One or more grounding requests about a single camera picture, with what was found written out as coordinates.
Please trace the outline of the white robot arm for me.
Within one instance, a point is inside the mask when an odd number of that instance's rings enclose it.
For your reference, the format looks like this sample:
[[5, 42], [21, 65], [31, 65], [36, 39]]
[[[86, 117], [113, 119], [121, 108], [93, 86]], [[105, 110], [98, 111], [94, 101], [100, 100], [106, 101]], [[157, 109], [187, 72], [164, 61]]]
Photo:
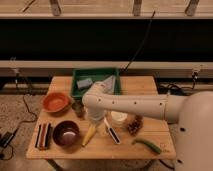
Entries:
[[110, 95], [102, 82], [96, 82], [82, 101], [92, 122], [111, 110], [177, 123], [175, 171], [213, 171], [213, 91], [189, 96]]

